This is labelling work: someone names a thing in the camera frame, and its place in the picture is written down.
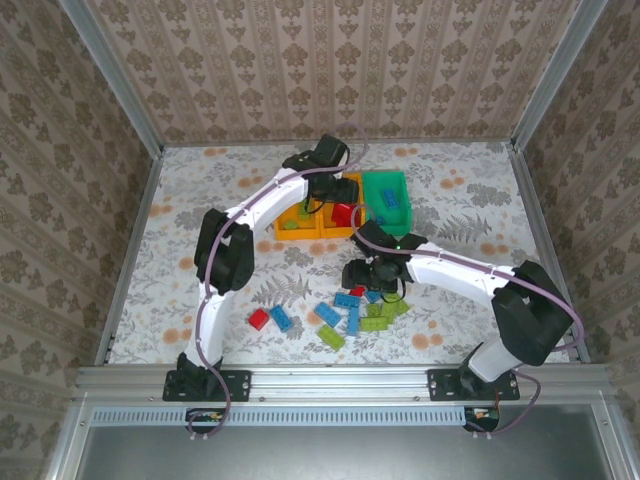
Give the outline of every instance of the fern print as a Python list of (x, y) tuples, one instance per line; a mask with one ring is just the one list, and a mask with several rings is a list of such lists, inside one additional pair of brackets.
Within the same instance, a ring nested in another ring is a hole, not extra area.
[(260, 285), (260, 290), (251, 301), (272, 307), (286, 305), (291, 308), (296, 300), (306, 299), (307, 295), (311, 295), (308, 279), (303, 281), (302, 276), (298, 275), (298, 280), (295, 280), (286, 273), (283, 276), (284, 279), (272, 276), (271, 280)]
[(493, 231), (487, 223), (487, 219), (481, 219), (477, 213), (475, 219), (466, 214), (462, 216), (464, 218), (452, 215), (447, 219), (444, 226), (438, 231), (438, 236), (447, 240), (469, 243), (469, 240), (475, 242), (480, 235), (486, 235), (489, 231)]
[(478, 207), (486, 207), (487, 205), (500, 207), (511, 204), (511, 195), (507, 192), (499, 192), (496, 187), (471, 183), (467, 186), (467, 193), (475, 194), (471, 197), (471, 201)]

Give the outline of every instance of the black mounting plate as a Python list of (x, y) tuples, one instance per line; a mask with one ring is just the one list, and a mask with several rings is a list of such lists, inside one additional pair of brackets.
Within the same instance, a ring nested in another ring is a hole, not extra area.
[[(191, 393), (190, 391), (176, 391), (167, 388), (167, 385), (174, 384), (173, 376), (180, 375), (181, 372), (171, 370), (167, 373), (165, 379), (165, 387), (162, 392), (162, 400), (165, 402), (224, 402), (224, 391), (218, 386), (209, 398), (203, 398), (201, 395)], [(224, 378), (232, 402), (248, 402), (251, 393), (251, 370), (221, 370), (220, 374)]]
[(505, 372), (495, 382), (488, 383), (487, 388), (471, 397), (463, 393), (460, 385), (460, 373), (457, 368), (435, 368), (427, 370), (427, 386), (432, 402), (451, 402), (460, 400), (469, 401), (495, 401), (496, 389), (500, 395), (500, 401), (520, 400), (518, 381), (512, 372)]

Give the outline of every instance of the plastic container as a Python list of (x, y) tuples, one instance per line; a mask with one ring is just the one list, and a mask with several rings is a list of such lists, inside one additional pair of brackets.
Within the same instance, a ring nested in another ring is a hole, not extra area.
[[(376, 217), (384, 218), (380, 226), (390, 235), (402, 237), (411, 230), (411, 203), (404, 172), (366, 172), (362, 173), (364, 202), (370, 206)], [(390, 209), (385, 201), (384, 191), (393, 191), (398, 207)], [(367, 220), (371, 214), (366, 213)]]
[[(359, 192), (358, 192), (358, 203), (364, 202), (364, 188), (362, 183), (362, 174), (361, 173), (345, 173), (342, 175), (344, 178), (350, 178), (358, 182)], [(333, 214), (333, 206), (334, 204), (328, 203), (326, 204), (319, 213), (321, 217), (320, 222), (320, 238), (349, 238), (353, 235), (353, 229), (351, 227), (337, 227), (335, 222), (331, 220), (331, 215)], [(358, 211), (358, 215), (360, 216), (360, 226), (364, 224), (365, 221), (365, 212), (364, 208)]]
[[(320, 204), (315, 200), (309, 202), (309, 210), (315, 210)], [(315, 240), (320, 238), (321, 212), (309, 215), (306, 218), (300, 216), (300, 204), (296, 203), (286, 209), (280, 215), (274, 225), (276, 240)], [(290, 220), (298, 224), (298, 228), (287, 229), (285, 224)]]

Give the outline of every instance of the purple cable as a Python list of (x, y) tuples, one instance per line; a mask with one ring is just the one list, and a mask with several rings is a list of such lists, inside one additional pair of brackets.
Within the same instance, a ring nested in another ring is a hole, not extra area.
[[(353, 165), (356, 165), (360, 160), (362, 160), (362, 158), (369, 151), (369, 143), (368, 143), (368, 139), (367, 139), (367, 133), (364, 131), (364, 129), (361, 126), (356, 125), (356, 124), (351, 123), (351, 122), (344, 122), (344, 123), (341, 123), (340, 125), (338, 125), (337, 127), (335, 127), (333, 129), (333, 131), (331, 132), (331, 134), (333, 134), (336, 131), (340, 130), (341, 128), (344, 128), (344, 127), (347, 127), (347, 126), (354, 127), (356, 130), (358, 130), (358, 132), (360, 132), (360, 134), (362, 135), (362, 138), (363, 138), (363, 141), (364, 141), (364, 145), (362, 147), (362, 151), (360, 152), (360, 154), (358, 155), (358, 157), (354, 161), (352, 161), (351, 163), (345, 164), (345, 165), (339, 165), (337, 167), (312, 168), (311, 170), (303, 170), (301, 172), (295, 172), (295, 173), (292, 173), (290, 175), (287, 175), (286, 177), (282, 178), (278, 182), (272, 183), (263, 192), (260, 192), (258, 195), (255, 196), (255, 198), (253, 198), (251, 201), (249, 201), (244, 206), (244, 208), (238, 210), (238, 212), (236, 212), (234, 215), (232, 215), (229, 218), (229, 220), (227, 220), (227, 222), (222, 226), (222, 228), (220, 229), (220, 231), (216, 235), (216, 238), (213, 240), (213, 245), (211, 246), (211, 251), (209, 252), (209, 258), (207, 260), (207, 268), (205, 270), (205, 276), (204, 276), (205, 298), (200, 303), (200, 307), (198, 308), (198, 314), (196, 316), (196, 351), (198, 352), (198, 357), (200, 357), (200, 361), (202, 361), (204, 366), (207, 367), (207, 369), (209, 371), (211, 371), (215, 375), (216, 379), (222, 385), (222, 389), (224, 390), (226, 406), (225, 406), (224, 414), (222, 415), (222, 419), (220, 420), (218, 425), (216, 425), (206, 435), (215, 435), (216, 433), (218, 433), (220, 431), (220, 428), (222, 428), (222, 425), (224, 424), (224, 422), (226, 422), (226, 420), (227, 420), (227, 418), (229, 416), (229, 410), (231, 409), (231, 395), (229, 393), (229, 388), (227, 387), (227, 384), (225, 383), (224, 379), (222, 378), (222, 375), (215, 368), (213, 368), (213, 365), (211, 365), (209, 363), (209, 361), (207, 360), (207, 358), (204, 355), (204, 352), (202, 351), (202, 347), (200, 346), (200, 327), (201, 327), (201, 323), (202, 323), (202, 313), (204, 312), (205, 305), (207, 304), (207, 302), (209, 301), (209, 299), (213, 295), (213, 293), (211, 292), (211, 284), (209, 282), (209, 277), (211, 275), (211, 269), (213, 267), (213, 260), (215, 259), (215, 254), (216, 254), (216, 252), (218, 250), (218, 247), (220, 246), (220, 243), (222, 242), (222, 238), (224, 237), (225, 233), (227, 233), (227, 230), (229, 230), (231, 225), (233, 225), (234, 222), (238, 218), (240, 218), (242, 216), (242, 214), (245, 212), (245, 210), (251, 208), (257, 202), (259, 202), (262, 198), (265, 197), (265, 195), (268, 195), (271, 191), (273, 191), (275, 188), (277, 188), (278, 185), (281, 185), (281, 184), (283, 184), (285, 182), (288, 182), (289, 180), (292, 180), (294, 178), (301, 177), (302, 175), (309, 175), (311, 173), (323, 173), (323, 172), (326, 172), (326, 173), (337, 173), (337, 172), (341, 172), (342, 170), (346, 170), (347, 168), (351, 168)], [(189, 429), (189, 433), (191, 433), (192, 436), (197, 436), (197, 435), (204, 436), (205, 435), (205, 434), (197, 434), (196, 432), (194, 432), (193, 429), (192, 429), (191, 423), (192, 422), (189, 422), (188, 429)]]

